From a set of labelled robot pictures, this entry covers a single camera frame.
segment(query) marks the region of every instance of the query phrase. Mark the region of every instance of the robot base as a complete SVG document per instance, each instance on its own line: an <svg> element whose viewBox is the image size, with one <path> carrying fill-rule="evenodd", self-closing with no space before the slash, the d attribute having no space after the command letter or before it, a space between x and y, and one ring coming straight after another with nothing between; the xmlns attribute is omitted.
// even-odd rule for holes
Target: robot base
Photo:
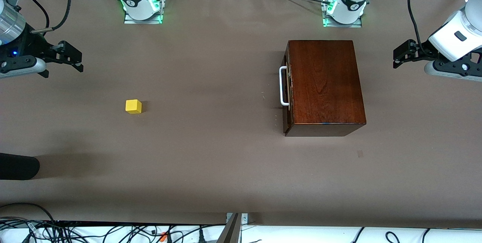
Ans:
<svg viewBox="0 0 482 243"><path fill-rule="evenodd" d="M354 28L362 27L361 17L358 17L358 19L354 23L350 23L350 24L338 23L333 19L333 17L327 14L327 11L331 9L331 7L336 3L336 0L321 0L321 1L329 1L331 3L329 5L321 4L322 16L323 16L323 27L354 27Z"/></svg>
<svg viewBox="0 0 482 243"><path fill-rule="evenodd" d="M159 8L151 17L145 20L136 20L129 16L124 8L124 23L126 24L161 24L164 17L164 7L166 5L166 0L152 0L152 6Z"/></svg>

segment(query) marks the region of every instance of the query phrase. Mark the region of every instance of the brown wooden box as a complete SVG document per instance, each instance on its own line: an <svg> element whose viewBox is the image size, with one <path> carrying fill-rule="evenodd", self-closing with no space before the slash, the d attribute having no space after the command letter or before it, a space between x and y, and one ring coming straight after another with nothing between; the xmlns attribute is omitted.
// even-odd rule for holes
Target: brown wooden box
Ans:
<svg viewBox="0 0 482 243"><path fill-rule="evenodd" d="M345 136L366 124L353 41L291 40L279 74L286 136Z"/></svg>

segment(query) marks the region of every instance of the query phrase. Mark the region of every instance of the metal bracket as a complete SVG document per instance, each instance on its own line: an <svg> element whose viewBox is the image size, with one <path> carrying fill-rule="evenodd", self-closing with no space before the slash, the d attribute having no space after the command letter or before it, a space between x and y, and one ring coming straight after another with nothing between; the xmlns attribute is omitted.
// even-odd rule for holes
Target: metal bracket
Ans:
<svg viewBox="0 0 482 243"><path fill-rule="evenodd" d="M226 223L228 223L232 215L233 213L226 214ZM246 225L246 224L248 224L248 213L241 213L241 225Z"/></svg>
<svg viewBox="0 0 482 243"><path fill-rule="evenodd" d="M226 215L227 224L219 236L216 243L239 243L241 235L241 225L243 221L248 223L248 214L243 217L242 213L228 213Z"/></svg>

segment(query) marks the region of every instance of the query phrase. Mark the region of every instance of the yellow cube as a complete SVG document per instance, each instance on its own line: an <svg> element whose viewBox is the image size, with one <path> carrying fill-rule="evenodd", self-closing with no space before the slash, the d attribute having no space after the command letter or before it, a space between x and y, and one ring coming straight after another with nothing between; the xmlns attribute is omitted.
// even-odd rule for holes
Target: yellow cube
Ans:
<svg viewBox="0 0 482 243"><path fill-rule="evenodd" d="M129 114L139 114L142 112L142 103L141 101L135 100L127 100L125 101L125 111Z"/></svg>

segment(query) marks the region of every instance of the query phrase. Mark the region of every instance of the white handle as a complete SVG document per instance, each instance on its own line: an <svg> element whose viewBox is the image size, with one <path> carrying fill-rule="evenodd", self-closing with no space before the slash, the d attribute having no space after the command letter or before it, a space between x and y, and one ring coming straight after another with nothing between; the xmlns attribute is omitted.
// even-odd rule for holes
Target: white handle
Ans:
<svg viewBox="0 0 482 243"><path fill-rule="evenodd" d="M283 101L283 75L281 74L282 70L288 69L288 66L281 66L279 68L279 101L283 106L289 106L289 102L284 102Z"/></svg>

